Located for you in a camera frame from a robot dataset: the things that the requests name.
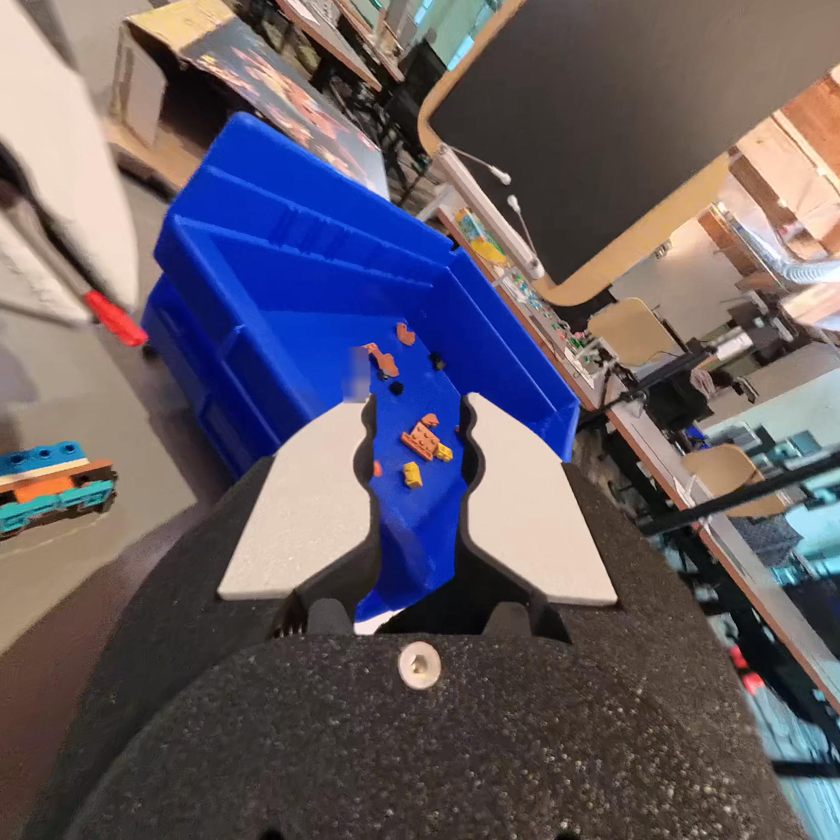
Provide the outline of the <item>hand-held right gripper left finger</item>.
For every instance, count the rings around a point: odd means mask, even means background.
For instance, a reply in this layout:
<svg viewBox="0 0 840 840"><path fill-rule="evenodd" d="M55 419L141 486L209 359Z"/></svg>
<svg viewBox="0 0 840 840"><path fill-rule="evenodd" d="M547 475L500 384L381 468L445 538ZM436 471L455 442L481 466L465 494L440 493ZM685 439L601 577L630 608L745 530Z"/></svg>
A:
<svg viewBox="0 0 840 840"><path fill-rule="evenodd" d="M342 402L283 444L217 586L226 602L339 602L350 620L382 571L376 399Z"/></svg>

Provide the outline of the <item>toy bricks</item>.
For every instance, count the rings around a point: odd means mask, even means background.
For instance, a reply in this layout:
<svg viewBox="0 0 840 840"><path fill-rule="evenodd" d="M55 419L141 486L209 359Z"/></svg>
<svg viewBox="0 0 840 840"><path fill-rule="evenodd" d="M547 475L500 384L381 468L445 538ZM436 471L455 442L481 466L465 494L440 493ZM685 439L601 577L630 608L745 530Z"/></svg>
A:
<svg viewBox="0 0 840 840"><path fill-rule="evenodd" d="M373 476L419 490L427 465L453 461L459 396L440 353L404 318L363 346L371 369L377 432Z"/></svg>

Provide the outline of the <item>blue plastic bin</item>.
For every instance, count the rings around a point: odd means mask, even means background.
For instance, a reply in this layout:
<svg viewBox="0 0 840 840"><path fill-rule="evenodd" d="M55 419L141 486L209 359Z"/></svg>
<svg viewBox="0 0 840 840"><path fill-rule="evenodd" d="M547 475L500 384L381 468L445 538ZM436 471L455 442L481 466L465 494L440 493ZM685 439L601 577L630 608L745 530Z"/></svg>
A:
<svg viewBox="0 0 840 840"><path fill-rule="evenodd" d="M467 254L255 118L227 122L154 257L280 446L341 403L352 350L405 319L446 362L457 425L476 392L571 459L579 399ZM375 482L382 570L358 620L452 577L466 491L455 442L419 490Z"/></svg>
<svg viewBox="0 0 840 840"><path fill-rule="evenodd" d="M257 461L276 453L280 446L277 435L233 375L226 372L166 275L161 275L147 298L142 326L232 477L241 478Z"/></svg>

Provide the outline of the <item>beige chair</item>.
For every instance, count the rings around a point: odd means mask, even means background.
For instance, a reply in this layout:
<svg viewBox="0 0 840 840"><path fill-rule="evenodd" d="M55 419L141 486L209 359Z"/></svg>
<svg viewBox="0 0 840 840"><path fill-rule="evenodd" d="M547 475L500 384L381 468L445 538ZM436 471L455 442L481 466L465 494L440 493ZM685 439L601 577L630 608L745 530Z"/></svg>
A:
<svg viewBox="0 0 840 840"><path fill-rule="evenodd" d="M663 323L640 299L626 298L593 315L587 330L629 371L660 361L676 346Z"/></svg>
<svg viewBox="0 0 840 840"><path fill-rule="evenodd" d="M713 498L755 485L764 480L762 471L734 444L720 444L682 456L680 464L709 491ZM779 493L750 501L727 511L730 518L771 518L786 511Z"/></svg>

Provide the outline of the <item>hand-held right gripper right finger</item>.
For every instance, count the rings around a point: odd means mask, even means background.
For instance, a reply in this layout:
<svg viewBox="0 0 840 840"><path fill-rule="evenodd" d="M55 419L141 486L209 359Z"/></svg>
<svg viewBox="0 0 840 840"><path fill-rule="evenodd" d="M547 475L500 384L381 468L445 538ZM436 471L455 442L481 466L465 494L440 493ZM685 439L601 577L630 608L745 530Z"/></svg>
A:
<svg viewBox="0 0 840 840"><path fill-rule="evenodd" d="M553 449L479 393L464 395L458 538L480 560L550 604L612 607L618 596Z"/></svg>

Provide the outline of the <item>blue orange toy brick assembly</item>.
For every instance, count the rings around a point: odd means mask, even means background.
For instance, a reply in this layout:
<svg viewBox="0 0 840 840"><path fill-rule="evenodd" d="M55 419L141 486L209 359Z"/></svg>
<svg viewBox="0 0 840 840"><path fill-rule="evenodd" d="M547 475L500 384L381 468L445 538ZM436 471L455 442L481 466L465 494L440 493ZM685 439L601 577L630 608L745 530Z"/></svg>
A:
<svg viewBox="0 0 840 840"><path fill-rule="evenodd" d="M75 440L1 455L1 539L44 524L108 512L117 497L111 460Z"/></svg>

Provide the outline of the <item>red toy piece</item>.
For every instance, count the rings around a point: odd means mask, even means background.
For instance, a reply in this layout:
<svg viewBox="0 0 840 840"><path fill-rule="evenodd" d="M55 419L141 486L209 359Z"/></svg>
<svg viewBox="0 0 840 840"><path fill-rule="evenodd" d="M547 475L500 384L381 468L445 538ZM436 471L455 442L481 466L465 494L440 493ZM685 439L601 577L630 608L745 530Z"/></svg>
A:
<svg viewBox="0 0 840 840"><path fill-rule="evenodd" d="M148 334L131 316L96 290L82 294L82 302L95 319L126 347L141 348L148 342Z"/></svg>

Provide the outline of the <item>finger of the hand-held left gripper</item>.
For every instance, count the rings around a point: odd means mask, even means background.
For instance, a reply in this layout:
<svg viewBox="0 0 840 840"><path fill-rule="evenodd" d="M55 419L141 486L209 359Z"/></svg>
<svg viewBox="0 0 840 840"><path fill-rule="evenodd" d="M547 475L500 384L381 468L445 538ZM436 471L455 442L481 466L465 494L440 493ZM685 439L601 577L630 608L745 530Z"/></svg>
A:
<svg viewBox="0 0 840 840"><path fill-rule="evenodd" d="M2 208L27 203L90 289L139 302L130 205L48 2L1 3Z"/></svg>

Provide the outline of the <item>black panel with wooden edge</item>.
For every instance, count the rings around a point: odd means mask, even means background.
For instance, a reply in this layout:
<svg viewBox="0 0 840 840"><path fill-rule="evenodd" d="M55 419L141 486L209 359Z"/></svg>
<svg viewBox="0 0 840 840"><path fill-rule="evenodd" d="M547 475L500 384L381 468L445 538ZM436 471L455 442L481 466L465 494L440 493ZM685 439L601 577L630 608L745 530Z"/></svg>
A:
<svg viewBox="0 0 840 840"><path fill-rule="evenodd" d="M838 2L505 2L418 132L554 306L704 213L728 152L838 65Z"/></svg>

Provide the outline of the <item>printed paper sheet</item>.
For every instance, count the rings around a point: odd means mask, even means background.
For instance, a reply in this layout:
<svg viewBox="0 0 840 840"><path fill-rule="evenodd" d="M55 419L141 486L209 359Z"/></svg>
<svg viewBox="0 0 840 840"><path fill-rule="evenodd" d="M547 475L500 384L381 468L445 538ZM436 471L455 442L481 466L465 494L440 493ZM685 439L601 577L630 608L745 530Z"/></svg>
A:
<svg viewBox="0 0 840 840"><path fill-rule="evenodd" d="M50 241L27 203L2 208L3 309L82 328L95 320L81 299L89 290L81 274Z"/></svg>

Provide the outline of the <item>printed cardboard sheet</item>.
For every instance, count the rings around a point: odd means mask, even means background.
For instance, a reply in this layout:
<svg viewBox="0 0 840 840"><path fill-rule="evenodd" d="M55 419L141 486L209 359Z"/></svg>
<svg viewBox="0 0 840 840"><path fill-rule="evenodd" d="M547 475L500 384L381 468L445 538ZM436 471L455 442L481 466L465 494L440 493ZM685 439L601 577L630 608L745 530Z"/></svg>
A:
<svg viewBox="0 0 840 840"><path fill-rule="evenodd" d="M224 2L170 3L122 21L103 120L122 171L174 196L237 112L390 199L379 147Z"/></svg>

